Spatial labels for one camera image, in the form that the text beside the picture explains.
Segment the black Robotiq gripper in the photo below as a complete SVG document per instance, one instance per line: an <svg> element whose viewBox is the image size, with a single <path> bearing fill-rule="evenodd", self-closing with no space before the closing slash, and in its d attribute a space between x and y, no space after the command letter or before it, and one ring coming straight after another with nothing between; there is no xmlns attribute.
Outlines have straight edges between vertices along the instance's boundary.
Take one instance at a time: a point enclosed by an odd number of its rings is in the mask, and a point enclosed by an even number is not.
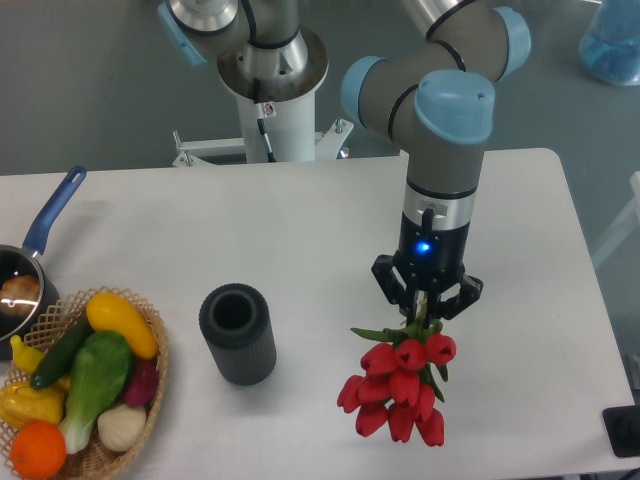
<svg viewBox="0 0 640 480"><path fill-rule="evenodd" d="M441 292L461 281L455 295L438 301L434 314L436 319L451 320L477 302L484 282L477 277L463 275L468 231L469 225L466 224L453 230L433 230L423 235L420 227L403 215L397 269L395 257L386 254L379 255L371 267L388 303L396 305L403 316L415 316L417 289L428 290L434 280L437 280Z"/></svg>

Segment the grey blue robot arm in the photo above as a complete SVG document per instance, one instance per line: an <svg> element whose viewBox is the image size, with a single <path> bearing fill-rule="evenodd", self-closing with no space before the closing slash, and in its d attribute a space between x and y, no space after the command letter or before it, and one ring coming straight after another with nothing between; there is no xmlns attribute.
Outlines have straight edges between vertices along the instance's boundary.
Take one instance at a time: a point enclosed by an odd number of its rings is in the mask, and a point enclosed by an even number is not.
<svg viewBox="0 0 640 480"><path fill-rule="evenodd" d="M405 9L424 46L401 61L357 60L340 96L353 120L408 156L398 248L372 271L408 323L428 323L481 295L463 256L494 86L526 62L531 37L517 12L478 1L408 1ZM249 162L318 158L314 95L328 58L296 2L164 1L158 15L189 63L216 63L236 97Z"/></svg>

